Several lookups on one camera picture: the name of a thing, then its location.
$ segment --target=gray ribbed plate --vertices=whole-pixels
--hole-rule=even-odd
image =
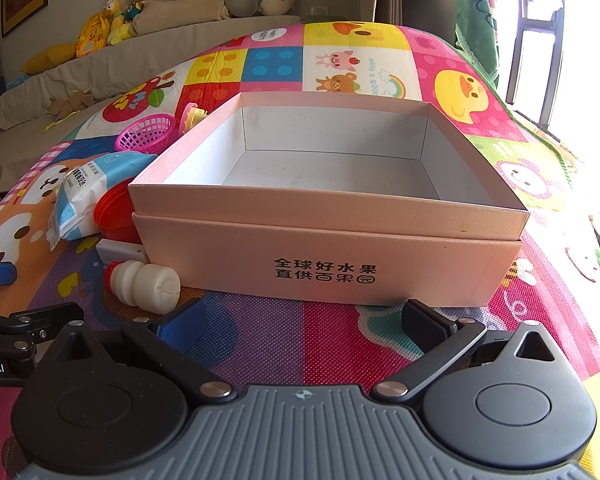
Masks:
[[[355,385],[252,385],[230,404],[197,410],[177,442],[142,466],[86,477],[31,465],[21,478],[593,480],[573,463],[527,475],[467,465],[430,442],[409,409],[377,404]]]

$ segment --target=white plastic bottle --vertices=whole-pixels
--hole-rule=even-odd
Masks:
[[[122,303],[155,314],[173,310],[180,297],[180,277],[175,270],[135,260],[107,266],[104,286]]]

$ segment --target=open box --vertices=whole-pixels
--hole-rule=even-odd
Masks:
[[[130,185],[183,285],[309,301],[484,306],[528,212],[433,105],[248,92]]]

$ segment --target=green blanket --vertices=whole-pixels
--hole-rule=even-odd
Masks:
[[[474,66],[490,83],[498,82],[495,0],[458,0],[456,36]]]

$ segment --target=black round joint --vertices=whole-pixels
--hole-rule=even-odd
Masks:
[[[14,435],[49,469],[95,475],[138,465],[164,449],[186,420],[184,395],[167,378],[90,361],[56,363],[52,375],[32,378],[14,405]]]

